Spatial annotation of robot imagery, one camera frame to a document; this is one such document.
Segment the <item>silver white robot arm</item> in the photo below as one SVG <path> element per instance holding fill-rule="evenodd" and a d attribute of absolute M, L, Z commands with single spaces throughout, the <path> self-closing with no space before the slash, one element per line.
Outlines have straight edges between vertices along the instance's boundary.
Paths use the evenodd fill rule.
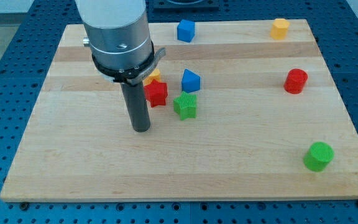
<path fill-rule="evenodd" d="M 94 63 L 108 70 L 141 66 L 152 53 L 144 0 L 76 0 Z"/>

